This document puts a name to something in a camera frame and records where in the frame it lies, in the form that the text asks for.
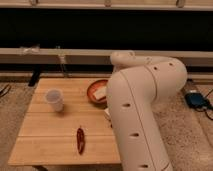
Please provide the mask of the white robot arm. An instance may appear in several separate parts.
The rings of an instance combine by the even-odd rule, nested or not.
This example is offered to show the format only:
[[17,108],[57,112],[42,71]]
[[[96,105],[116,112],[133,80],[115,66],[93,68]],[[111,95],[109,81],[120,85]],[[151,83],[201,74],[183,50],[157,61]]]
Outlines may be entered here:
[[114,71],[107,83],[107,105],[123,171],[173,171],[152,112],[152,103],[180,91],[185,65],[165,56],[110,55]]

